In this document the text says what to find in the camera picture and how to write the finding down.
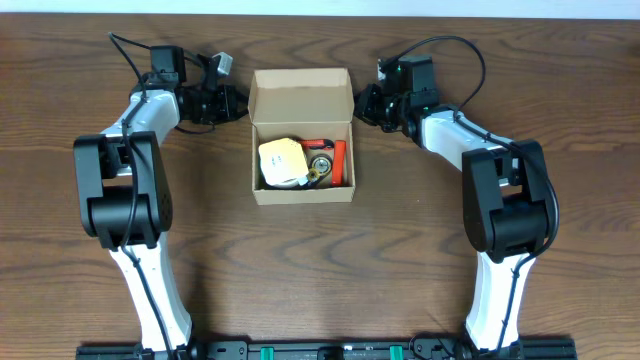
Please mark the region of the brown cardboard box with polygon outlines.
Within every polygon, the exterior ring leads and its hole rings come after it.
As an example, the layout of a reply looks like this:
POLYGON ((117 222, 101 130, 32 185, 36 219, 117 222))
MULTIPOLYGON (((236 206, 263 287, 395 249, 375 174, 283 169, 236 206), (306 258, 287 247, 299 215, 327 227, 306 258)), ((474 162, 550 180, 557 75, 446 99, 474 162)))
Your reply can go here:
MULTIPOLYGON (((354 100, 344 68, 278 69, 254 72, 249 95, 252 124, 252 192, 260 205, 348 203, 356 189, 352 118, 354 100), (346 142, 341 187, 331 186, 331 173, 311 189, 265 187, 258 147, 273 140, 329 139, 346 142)), ((305 150, 307 161, 333 150, 305 150)))

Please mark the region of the yellow correction tape dispenser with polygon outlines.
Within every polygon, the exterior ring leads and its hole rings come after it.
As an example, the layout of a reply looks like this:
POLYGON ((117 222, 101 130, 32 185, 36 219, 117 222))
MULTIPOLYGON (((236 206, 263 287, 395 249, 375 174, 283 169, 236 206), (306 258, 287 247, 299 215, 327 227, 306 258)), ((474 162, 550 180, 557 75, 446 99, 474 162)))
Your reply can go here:
POLYGON ((303 189, 314 188, 323 181, 332 171, 333 161, 325 154, 315 155, 309 164, 306 177, 301 181, 303 189))

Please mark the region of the white masking tape roll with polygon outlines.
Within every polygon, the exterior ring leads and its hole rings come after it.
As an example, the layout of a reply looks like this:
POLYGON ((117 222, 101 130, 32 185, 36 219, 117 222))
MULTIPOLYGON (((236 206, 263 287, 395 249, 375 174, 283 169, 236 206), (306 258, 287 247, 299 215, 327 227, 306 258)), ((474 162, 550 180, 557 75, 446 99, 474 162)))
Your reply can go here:
POLYGON ((303 177, 299 177, 299 178, 292 178, 292 179, 285 180, 285 181, 280 182, 280 183, 271 183, 270 179, 268 179, 265 176, 262 176, 262 178, 264 179, 266 188, 275 189, 275 190, 299 189, 301 187, 306 186, 307 183, 308 183, 308 177, 307 176, 303 176, 303 177))

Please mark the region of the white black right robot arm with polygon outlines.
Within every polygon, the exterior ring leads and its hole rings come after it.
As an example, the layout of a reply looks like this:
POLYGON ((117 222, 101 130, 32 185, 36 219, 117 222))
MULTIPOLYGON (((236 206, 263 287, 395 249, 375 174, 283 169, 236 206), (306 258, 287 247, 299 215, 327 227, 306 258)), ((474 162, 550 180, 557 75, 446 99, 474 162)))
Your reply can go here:
POLYGON ((542 148, 497 136, 442 104, 430 56, 378 62, 354 114, 399 131, 462 174, 463 225, 477 252, 474 298, 459 358, 521 359, 518 317, 527 276, 557 232, 558 200, 542 148))

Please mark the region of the red utility knife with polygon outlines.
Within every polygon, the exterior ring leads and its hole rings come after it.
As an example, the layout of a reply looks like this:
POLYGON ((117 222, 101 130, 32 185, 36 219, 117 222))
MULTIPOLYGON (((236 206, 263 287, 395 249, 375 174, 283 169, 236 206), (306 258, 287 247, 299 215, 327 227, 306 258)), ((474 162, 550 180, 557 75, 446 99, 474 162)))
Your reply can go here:
POLYGON ((334 142, 329 139, 313 139, 299 140, 298 143, 309 150, 331 150, 334 148, 334 142))

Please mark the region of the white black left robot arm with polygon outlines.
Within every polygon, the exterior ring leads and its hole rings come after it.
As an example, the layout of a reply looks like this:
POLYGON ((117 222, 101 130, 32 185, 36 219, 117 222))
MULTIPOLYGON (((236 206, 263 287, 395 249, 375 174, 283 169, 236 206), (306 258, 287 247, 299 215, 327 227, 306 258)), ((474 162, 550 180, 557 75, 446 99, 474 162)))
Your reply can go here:
POLYGON ((138 73, 129 105, 108 128, 73 144, 85 232, 98 239, 126 281, 141 327, 132 349, 78 350, 90 359, 198 359, 193 322, 168 254, 173 203, 160 147, 182 122, 209 133, 242 117, 245 97, 222 84, 233 59, 225 52, 194 55, 151 46, 151 69, 138 73))

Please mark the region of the red stapler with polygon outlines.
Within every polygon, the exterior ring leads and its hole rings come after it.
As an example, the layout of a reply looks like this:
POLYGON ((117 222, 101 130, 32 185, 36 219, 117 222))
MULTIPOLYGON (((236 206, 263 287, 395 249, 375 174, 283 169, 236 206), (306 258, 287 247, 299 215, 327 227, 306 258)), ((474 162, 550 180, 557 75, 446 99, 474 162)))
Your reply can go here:
POLYGON ((336 140, 334 144, 334 156, 331 186, 341 187, 343 183, 343 170, 346 156, 346 142, 343 140, 336 140))

